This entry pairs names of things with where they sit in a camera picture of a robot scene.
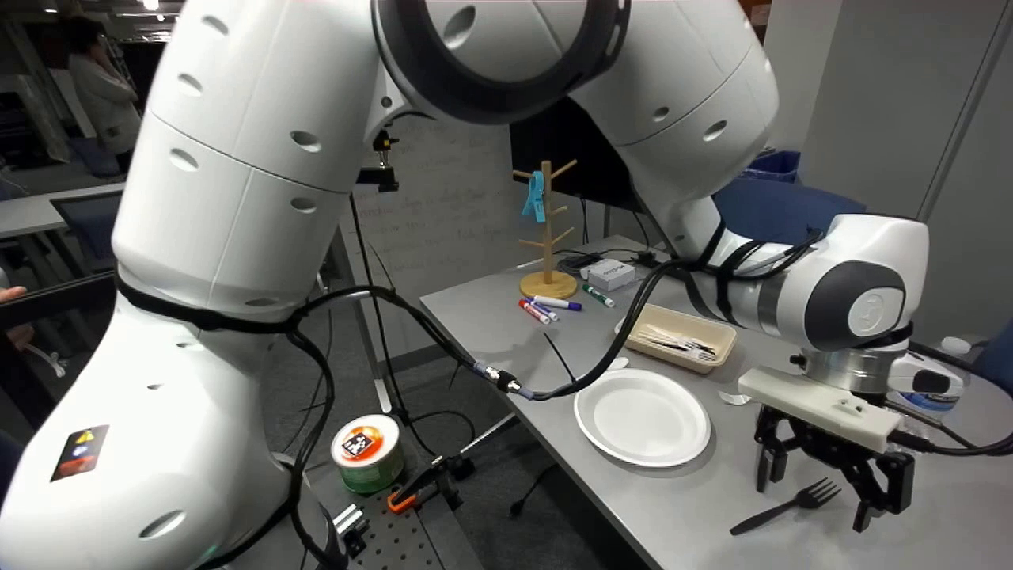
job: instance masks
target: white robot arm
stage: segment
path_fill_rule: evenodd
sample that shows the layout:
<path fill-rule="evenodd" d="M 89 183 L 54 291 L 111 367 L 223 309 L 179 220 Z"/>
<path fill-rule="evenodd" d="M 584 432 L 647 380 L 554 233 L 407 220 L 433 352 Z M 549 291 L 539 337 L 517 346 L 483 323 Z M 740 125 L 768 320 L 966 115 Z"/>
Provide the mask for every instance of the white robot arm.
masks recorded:
<path fill-rule="evenodd" d="M 739 274 L 785 258 L 739 252 L 708 204 L 777 118 L 735 0 L 189 0 L 113 231 L 126 299 L 22 457 L 0 567 L 202 567 L 245 546 L 290 481 L 263 438 L 255 323 L 306 299 L 365 148 L 404 112 L 507 124 L 565 94 L 685 258 L 740 255 Z M 771 283 L 697 287 L 703 309 L 845 352 L 912 320 L 926 255 L 922 225 L 845 215 Z M 288 522 L 235 567 L 288 567 L 284 546 Z"/>

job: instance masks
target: fork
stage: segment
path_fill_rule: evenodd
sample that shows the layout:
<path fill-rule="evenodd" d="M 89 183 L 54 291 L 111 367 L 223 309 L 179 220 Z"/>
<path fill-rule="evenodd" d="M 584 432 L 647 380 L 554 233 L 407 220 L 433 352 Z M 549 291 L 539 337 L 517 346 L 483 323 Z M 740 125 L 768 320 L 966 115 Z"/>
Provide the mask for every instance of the fork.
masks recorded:
<path fill-rule="evenodd" d="M 799 490 L 788 504 L 764 509 L 764 512 L 754 512 L 749 520 L 731 527 L 731 534 L 744 534 L 744 533 L 749 533 L 749 529 L 756 529 L 756 527 L 764 527 L 764 522 L 768 522 L 768 520 L 777 520 L 777 515 L 783 515 L 783 512 L 788 512 L 794 508 L 799 509 L 820 509 L 837 494 L 838 494 L 838 487 L 834 481 L 820 479 L 820 481 L 806 484 L 803 490 Z"/>

